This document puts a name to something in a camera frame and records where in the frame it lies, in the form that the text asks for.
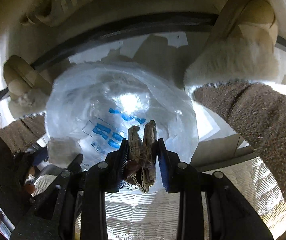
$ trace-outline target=black metal frame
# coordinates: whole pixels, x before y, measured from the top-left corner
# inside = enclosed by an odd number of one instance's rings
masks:
[[[30,195],[22,190],[24,176],[30,167],[29,155],[20,155],[15,161],[11,150],[0,138],[0,206],[14,225],[30,207]]]
[[[176,31],[210,32],[217,17],[217,14],[198,12],[166,12],[104,24],[64,41],[31,66],[43,69],[87,49],[139,35]]]
[[[167,151],[163,139],[155,142],[163,186],[180,193],[177,240],[204,239],[201,192],[206,193],[211,240],[272,240],[272,234],[256,211],[222,172],[200,173]],[[82,210],[81,240],[107,240],[104,192],[120,189],[127,161],[128,141],[107,155],[104,162],[81,172],[83,156],[37,197],[16,226],[11,240],[72,240],[75,220]],[[83,191],[79,207],[79,192]]]

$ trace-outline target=lace fabric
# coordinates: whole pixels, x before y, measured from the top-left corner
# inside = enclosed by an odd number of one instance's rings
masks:
[[[145,237],[145,231],[139,230],[136,236],[131,236],[129,234],[115,235],[113,228],[107,228],[108,239],[110,240],[175,240],[177,229],[173,228],[169,231],[167,236],[153,236],[152,238]]]

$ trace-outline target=plastic bag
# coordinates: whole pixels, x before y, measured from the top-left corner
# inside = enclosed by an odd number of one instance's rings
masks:
[[[189,163],[198,145],[191,99],[136,63],[70,68],[55,80],[45,117],[51,138],[80,140],[85,169],[118,150],[133,125],[142,126],[139,136],[143,138],[144,125],[150,120],[155,120],[157,136],[164,139],[167,149]],[[62,154],[49,152],[49,156]],[[150,192],[162,187],[157,162],[156,173]]]
[[[47,144],[47,152],[60,153],[50,154],[48,161],[60,168],[67,168],[67,166],[74,160],[74,158],[82,152],[79,140],[66,138],[51,138]]]

